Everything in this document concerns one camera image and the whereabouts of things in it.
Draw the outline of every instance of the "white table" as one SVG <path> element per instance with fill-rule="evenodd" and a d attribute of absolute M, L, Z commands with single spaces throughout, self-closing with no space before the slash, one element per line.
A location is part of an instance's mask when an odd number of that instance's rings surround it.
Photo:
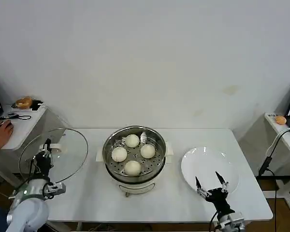
<path fill-rule="evenodd" d="M 3 106 L 3 116 L 5 116 L 7 113 L 11 111 L 11 108 L 9 105 Z M 11 122 L 14 126 L 13 134 L 8 141 L 8 143 L 3 146 L 2 152 L 5 151 L 16 151 L 18 150 L 25 139 L 28 137 L 28 135 L 31 133 L 37 122 L 40 120 L 42 115 L 45 113 L 46 108 L 41 107 L 39 111 L 32 111 L 32 112 L 16 112 L 19 115 L 30 115 L 31 119 L 29 120 L 20 120 L 20 119 L 11 119 Z M 2 152 L 0 151 L 0 177 L 5 179 L 7 182 L 9 182 L 12 186 L 16 187 L 18 186 L 21 181 L 16 178 L 12 172 L 7 167 L 7 161 L 10 161 L 12 159 L 8 159 L 5 155 L 2 155 Z"/>
<path fill-rule="evenodd" d="M 275 117 L 277 115 L 275 113 L 266 113 L 264 117 L 269 122 L 269 124 L 273 127 L 274 131 L 276 133 L 279 133 L 287 128 L 287 124 L 285 125 L 279 125 L 275 121 Z M 290 151 L 290 132 L 286 133 L 281 137 L 280 139 L 288 148 Z M 284 198 L 287 205 L 290 208 L 290 181 L 286 184 L 284 184 L 281 180 L 276 180 L 276 183 L 279 187 L 279 190 L 277 191 L 277 197 L 278 198 Z M 264 191 L 263 192 L 266 198 L 274 198 L 275 197 L 275 191 Z"/>
<path fill-rule="evenodd" d="M 88 158 L 83 168 L 64 182 L 66 193 L 46 201 L 50 209 L 49 221 L 210 221 L 214 206 L 189 187 L 180 169 L 183 155 L 196 146 L 214 147 L 232 157 L 240 173 L 238 188 L 228 198 L 233 210 L 242 212 L 247 221 L 273 217 L 243 152 L 228 129 L 157 129 L 166 141 L 172 143 L 172 163 L 163 168 L 153 190 L 128 198 L 111 181 L 105 165 L 95 161 L 97 150 L 115 129 L 77 130 L 88 139 Z"/>

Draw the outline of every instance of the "glass lid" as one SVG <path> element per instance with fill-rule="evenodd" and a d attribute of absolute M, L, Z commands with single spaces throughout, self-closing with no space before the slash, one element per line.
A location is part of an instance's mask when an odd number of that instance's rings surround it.
<path fill-rule="evenodd" d="M 70 178 L 85 163 L 88 143 L 77 130 L 58 128 L 35 137 L 24 148 L 18 168 L 24 179 L 43 174 L 53 183 Z"/>

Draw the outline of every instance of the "table leg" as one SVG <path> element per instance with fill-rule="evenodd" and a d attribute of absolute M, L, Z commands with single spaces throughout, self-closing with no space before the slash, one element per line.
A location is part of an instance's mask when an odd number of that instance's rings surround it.
<path fill-rule="evenodd" d="M 290 181 L 284 184 L 281 180 L 276 180 L 276 183 L 279 187 L 277 191 L 277 198 L 285 199 L 287 205 L 290 209 Z M 263 191 L 265 198 L 275 198 L 275 191 Z"/>
<path fill-rule="evenodd" d="M 21 184 L 21 181 L 11 173 L 7 168 L 0 166 L 0 176 L 6 180 L 13 187 L 18 187 Z"/>

